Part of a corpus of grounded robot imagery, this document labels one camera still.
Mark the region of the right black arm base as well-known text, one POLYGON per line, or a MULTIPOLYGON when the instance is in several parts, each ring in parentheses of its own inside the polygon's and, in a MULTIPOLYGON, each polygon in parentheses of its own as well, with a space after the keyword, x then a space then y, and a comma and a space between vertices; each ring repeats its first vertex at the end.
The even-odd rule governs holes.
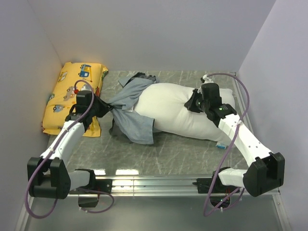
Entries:
MULTIPOLYGON (((197 178, 195 182, 192 184, 197 187, 197 192, 199 194, 207 194, 210 189, 210 185, 212 183, 212 178, 197 178)), ((237 187, 235 186, 225 186, 221 183, 219 177, 217 177, 212 193, 222 194, 222 196, 210 196, 209 202, 215 207, 217 204, 222 202, 222 204, 218 207, 219 209, 228 208, 231 205, 231 198, 227 200, 223 200, 227 195, 233 192, 237 187)))

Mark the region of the white pillow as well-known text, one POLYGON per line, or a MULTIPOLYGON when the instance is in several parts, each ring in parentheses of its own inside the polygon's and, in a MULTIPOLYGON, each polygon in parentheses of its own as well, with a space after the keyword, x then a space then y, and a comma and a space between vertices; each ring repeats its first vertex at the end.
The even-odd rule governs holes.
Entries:
POLYGON ((134 112, 153 118, 156 130, 228 146, 231 139, 205 113, 191 112, 184 106, 193 90, 173 83, 152 84, 139 96, 134 112))

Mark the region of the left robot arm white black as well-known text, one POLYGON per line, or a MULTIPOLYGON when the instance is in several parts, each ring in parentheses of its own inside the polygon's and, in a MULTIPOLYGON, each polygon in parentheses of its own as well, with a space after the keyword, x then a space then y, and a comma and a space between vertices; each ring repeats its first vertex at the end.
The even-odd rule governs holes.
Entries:
POLYGON ((89 169, 76 169, 69 173, 66 165, 73 148, 94 121, 112 110, 112 106, 92 91, 82 90, 76 103, 70 108, 63 128, 51 146, 40 157, 32 157, 27 163, 30 196, 65 199, 75 189, 93 193, 97 188, 95 173, 89 169))

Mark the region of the grey striped pillowcase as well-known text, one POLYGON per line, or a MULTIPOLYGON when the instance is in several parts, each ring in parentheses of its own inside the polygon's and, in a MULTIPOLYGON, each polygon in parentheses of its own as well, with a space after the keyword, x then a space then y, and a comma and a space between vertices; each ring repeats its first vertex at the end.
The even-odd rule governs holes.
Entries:
POLYGON ((121 77, 118 83, 122 90, 109 100, 112 106, 112 127, 109 134, 128 143, 151 145, 154 143, 154 119, 134 111, 139 97, 152 84, 159 83, 156 76, 137 72, 121 77))

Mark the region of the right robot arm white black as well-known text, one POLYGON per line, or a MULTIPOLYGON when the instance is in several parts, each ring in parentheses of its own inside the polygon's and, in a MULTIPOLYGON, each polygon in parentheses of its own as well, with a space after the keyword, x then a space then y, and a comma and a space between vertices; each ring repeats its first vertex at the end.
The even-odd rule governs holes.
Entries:
POLYGON ((223 103, 216 83, 205 83, 194 89, 192 96, 184 105, 189 111, 205 113, 231 139, 231 145, 237 147, 244 157, 248 169, 221 168, 212 178, 212 187, 223 192, 229 186, 244 188, 257 197, 283 186, 285 158, 273 153, 264 146, 242 122, 236 110, 223 103))

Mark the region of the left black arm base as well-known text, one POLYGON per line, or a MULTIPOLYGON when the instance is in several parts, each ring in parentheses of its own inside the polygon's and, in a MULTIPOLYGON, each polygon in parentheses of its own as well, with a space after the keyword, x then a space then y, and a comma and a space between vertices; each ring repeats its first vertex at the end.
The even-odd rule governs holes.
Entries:
POLYGON ((78 206, 81 208, 95 208, 101 197, 102 192, 111 194, 113 180, 112 179, 100 179, 95 180, 91 186, 82 186, 77 189, 78 194, 90 194, 90 197, 79 196, 78 206))

